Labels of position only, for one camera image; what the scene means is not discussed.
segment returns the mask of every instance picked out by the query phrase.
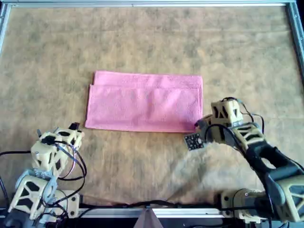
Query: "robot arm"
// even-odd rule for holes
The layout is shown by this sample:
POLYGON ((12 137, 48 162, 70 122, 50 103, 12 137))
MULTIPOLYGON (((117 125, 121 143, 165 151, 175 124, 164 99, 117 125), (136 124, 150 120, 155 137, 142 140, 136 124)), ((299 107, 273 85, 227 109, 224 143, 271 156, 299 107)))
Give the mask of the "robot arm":
POLYGON ((265 192, 239 190, 221 195, 223 208, 263 207, 265 210, 239 210, 235 215, 245 222, 259 222, 260 218, 298 222, 304 220, 304 169, 295 161, 271 146, 258 124, 244 123, 240 100, 224 98, 211 103, 212 114, 196 124, 197 134, 186 136, 190 148, 204 147, 216 142, 240 151, 261 180, 265 192), (191 138, 198 138, 196 143, 191 138), (262 158, 270 161, 269 168, 262 158))
POLYGON ((31 148, 33 168, 24 171, 17 180, 17 191, 8 209, 6 226, 22 224, 24 227, 35 227, 36 220, 43 226, 46 221, 56 221, 56 217, 51 215, 59 216, 67 209, 66 216, 77 216, 79 195, 74 195, 70 190, 57 190, 57 179, 65 169, 68 158, 75 159, 75 153, 81 147, 84 133, 78 128, 79 123, 73 123, 68 129, 57 128, 53 133, 43 135, 38 133, 39 140, 31 148))

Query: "pink object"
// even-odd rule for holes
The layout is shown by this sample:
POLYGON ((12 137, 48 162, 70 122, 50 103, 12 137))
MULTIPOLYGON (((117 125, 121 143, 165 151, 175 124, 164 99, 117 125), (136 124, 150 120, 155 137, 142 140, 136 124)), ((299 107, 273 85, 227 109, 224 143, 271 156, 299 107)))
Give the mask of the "pink object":
POLYGON ((97 71, 90 85, 87 128, 193 132, 202 117, 200 76, 97 71))

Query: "metal frame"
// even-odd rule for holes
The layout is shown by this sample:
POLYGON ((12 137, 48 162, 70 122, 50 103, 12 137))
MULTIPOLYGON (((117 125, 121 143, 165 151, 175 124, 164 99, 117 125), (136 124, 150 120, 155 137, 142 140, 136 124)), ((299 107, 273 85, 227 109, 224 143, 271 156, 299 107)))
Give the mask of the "metal frame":
MULTIPOLYGON (((94 8, 94 7, 244 7, 286 6, 294 38, 302 81, 304 82, 304 32, 295 0, 3 0, 0 10, 0 52, 9 21, 10 9, 94 8)), ((217 209, 153 209, 158 218, 223 218, 217 209)), ((84 218, 138 218, 142 209, 95 209, 84 218)))
MULTIPOLYGON (((86 209, 79 209, 79 215, 86 209)), ((82 218, 138 218, 143 209, 94 209, 87 212, 82 218)), ((202 218, 202 219, 223 219, 224 216, 218 209, 153 209, 158 218, 202 218)))

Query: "folded pink towel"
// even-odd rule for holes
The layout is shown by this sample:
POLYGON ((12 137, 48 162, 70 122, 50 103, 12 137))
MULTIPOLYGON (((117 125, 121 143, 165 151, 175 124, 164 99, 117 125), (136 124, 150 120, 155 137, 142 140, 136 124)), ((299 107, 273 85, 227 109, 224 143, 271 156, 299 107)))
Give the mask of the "folded pink towel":
POLYGON ((202 117, 200 76, 97 71, 90 86, 87 128, 193 132, 202 117))

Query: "table surface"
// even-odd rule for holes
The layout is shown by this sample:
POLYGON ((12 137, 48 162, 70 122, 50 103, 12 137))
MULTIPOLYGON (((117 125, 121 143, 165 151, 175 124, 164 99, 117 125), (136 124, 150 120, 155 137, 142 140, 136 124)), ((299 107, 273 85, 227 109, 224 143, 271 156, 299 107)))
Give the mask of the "table surface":
MULTIPOLYGON (((284 7, 13 8, 0 68, 1 151, 29 150, 37 128, 83 127, 93 73, 110 70, 201 75, 204 115, 210 102, 240 98, 264 116, 269 142, 304 164, 303 85, 284 7)), ((87 203, 212 203, 224 189, 262 189, 244 158, 225 145, 189 152, 181 133, 84 133, 87 203)), ((31 158, 0 162, 11 194, 31 158)), ((80 184, 59 181, 60 189, 80 184)))

